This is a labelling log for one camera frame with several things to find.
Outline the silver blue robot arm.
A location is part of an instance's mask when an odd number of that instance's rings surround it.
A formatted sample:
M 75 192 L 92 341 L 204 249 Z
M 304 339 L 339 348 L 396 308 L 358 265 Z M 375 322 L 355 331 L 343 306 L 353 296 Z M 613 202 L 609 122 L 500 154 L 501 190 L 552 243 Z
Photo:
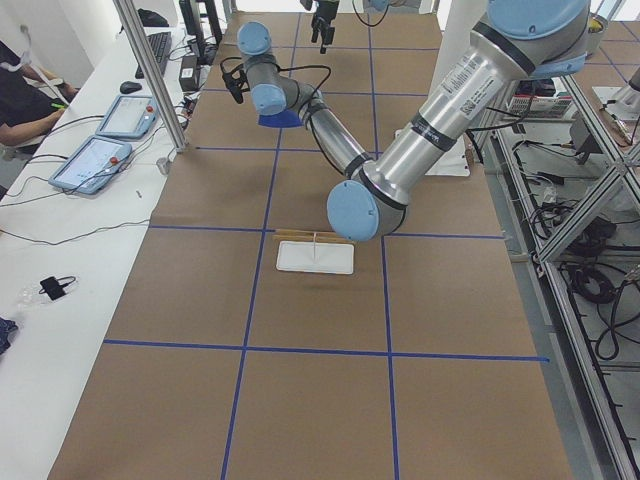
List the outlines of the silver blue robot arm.
M 247 22 L 237 46 L 261 117 L 293 112 L 343 175 L 327 199 L 336 234 L 368 241 L 404 222 L 412 188 L 513 81 L 564 76 L 585 62 L 587 1 L 489 1 L 470 45 L 389 148 L 371 158 L 309 84 L 281 75 L 269 30 Z

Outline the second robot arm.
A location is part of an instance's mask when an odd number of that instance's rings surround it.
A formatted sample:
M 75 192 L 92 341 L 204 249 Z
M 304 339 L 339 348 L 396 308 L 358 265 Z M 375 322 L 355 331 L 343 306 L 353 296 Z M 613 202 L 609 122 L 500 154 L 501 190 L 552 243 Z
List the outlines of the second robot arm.
M 352 1 L 352 7 L 354 10 L 354 14 L 358 21 L 368 27 L 373 28 L 380 25 L 385 17 L 395 10 L 400 13 L 418 13 L 421 7 L 421 0 L 371 0 L 371 1 L 362 1 L 362 11 L 365 14 L 373 14 L 380 13 L 381 16 L 377 20 L 370 20 L 369 18 L 365 18 L 363 15 L 359 13 L 357 10 L 356 4 Z

